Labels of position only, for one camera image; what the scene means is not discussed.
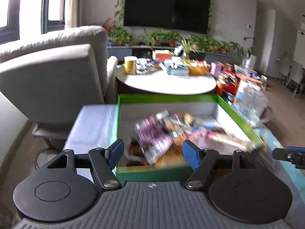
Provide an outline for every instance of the yellow can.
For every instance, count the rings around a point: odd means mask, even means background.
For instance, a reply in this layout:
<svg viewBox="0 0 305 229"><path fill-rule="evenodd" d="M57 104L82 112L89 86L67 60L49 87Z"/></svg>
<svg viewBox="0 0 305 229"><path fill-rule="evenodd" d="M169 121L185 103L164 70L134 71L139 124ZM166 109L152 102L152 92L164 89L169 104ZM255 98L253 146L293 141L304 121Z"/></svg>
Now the yellow can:
<svg viewBox="0 0 305 229"><path fill-rule="evenodd" d="M125 74L134 75L136 73L136 62L138 58L134 56L128 56L124 58Z"/></svg>

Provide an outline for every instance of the beige curtain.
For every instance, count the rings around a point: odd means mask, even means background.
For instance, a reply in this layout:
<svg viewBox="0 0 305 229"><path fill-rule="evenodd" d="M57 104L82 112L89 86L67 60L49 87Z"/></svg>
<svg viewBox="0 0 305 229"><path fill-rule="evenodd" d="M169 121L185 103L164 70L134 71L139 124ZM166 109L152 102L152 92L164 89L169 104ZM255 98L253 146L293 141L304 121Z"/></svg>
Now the beige curtain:
<svg viewBox="0 0 305 229"><path fill-rule="evenodd" d="M78 27L80 0L65 0L65 28Z"/></svg>

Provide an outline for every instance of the wall-mounted television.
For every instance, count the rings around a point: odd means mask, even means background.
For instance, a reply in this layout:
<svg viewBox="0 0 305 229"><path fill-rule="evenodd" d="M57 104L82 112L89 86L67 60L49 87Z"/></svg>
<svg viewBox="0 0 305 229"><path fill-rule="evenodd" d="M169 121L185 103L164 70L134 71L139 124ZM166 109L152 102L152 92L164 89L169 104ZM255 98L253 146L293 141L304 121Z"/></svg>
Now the wall-mounted television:
<svg viewBox="0 0 305 229"><path fill-rule="evenodd" d="M125 0L124 26L207 33L210 0Z"/></svg>

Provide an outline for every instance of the white tabletop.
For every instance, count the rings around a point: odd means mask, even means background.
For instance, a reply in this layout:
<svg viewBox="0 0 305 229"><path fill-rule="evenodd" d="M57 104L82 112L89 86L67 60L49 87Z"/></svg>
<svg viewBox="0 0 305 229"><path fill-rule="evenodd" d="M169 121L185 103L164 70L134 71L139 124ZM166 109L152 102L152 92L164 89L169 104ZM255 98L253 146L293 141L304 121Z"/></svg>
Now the white tabletop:
<svg viewBox="0 0 305 229"><path fill-rule="evenodd" d="M211 76L170 76L162 70L126 75L123 66L116 69L116 78L135 89L168 95L198 95L216 88L216 81Z"/></svg>

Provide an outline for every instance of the open box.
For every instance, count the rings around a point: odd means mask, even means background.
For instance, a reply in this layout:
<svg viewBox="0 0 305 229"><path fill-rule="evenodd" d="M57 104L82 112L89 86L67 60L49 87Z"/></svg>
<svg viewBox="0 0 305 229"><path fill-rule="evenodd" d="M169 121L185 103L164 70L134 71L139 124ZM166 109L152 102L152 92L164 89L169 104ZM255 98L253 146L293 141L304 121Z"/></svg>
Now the open box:
<svg viewBox="0 0 305 229"><path fill-rule="evenodd" d="M119 95L117 138L126 144L134 136L135 124L165 109L170 115L190 113L204 120L205 126L221 126L241 140L251 141L255 147L264 146L254 130L218 95ZM165 168L154 166L126 167L123 157L115 168L121 183L125 181L184 183L193 173L186 160Z"/></svg>

